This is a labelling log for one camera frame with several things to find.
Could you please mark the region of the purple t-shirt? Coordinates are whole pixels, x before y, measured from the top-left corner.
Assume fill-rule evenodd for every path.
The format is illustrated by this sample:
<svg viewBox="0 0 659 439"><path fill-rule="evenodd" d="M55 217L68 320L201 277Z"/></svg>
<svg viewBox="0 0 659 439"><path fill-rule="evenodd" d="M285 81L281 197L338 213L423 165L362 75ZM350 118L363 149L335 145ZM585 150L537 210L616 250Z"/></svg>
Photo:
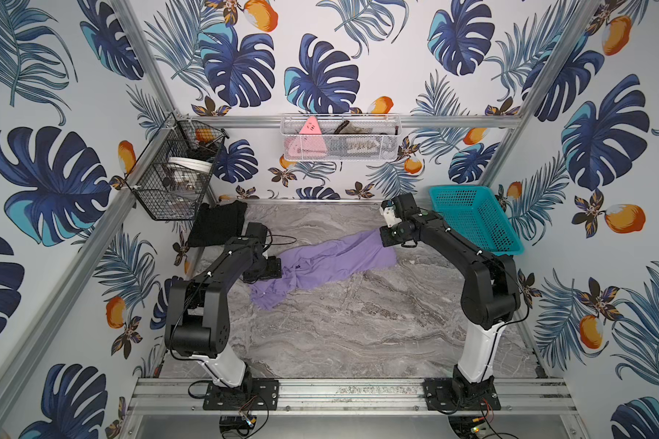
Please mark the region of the purple t-shirt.
<svg viewBox="0 0 659 439"><path fill-rule="evenodd" d="M264 310L273 309L296 290L309 291L346 280L357 273L397 265L395 250L384 247L380 230L368 230L338 240L289 249L278 258L282 276L251 285L252 303Z"/></svg>

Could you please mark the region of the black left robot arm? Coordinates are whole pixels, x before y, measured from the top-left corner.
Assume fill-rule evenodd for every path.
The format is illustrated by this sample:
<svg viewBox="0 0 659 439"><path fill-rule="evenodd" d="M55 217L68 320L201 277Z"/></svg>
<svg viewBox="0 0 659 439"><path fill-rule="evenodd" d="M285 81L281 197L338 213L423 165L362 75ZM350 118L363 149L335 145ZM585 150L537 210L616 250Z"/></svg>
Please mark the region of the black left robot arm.
<svg viewBox="0 0 659 439"><path fill-rule="evenodd" d="M267 256L270 236L267 226L252 222L243 236L225 243L221 255L203 273L171 284L166 349L176 360L200 364L219 387L243 388L247 381L245 362L228 345L228 293L239 280L252 285L282 276L280 259Z"/></svg>

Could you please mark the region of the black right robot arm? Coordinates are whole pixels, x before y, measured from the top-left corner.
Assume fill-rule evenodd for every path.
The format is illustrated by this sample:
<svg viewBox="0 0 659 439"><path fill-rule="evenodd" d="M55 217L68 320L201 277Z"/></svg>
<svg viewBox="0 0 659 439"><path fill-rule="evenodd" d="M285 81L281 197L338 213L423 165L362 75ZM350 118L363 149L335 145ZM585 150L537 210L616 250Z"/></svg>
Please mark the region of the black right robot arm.
<svg viewBox="0 0 659 439"><path fill-rule="evenodd" d="M468 383L488 380L503 329L521 307L514 260L471 243L433 211L401 212L397 205L386 201L381 205L381 214L386 221L380 228L385 247L423 243L461 273L464 284L459 304L468 328L454 375Z"/></svg>

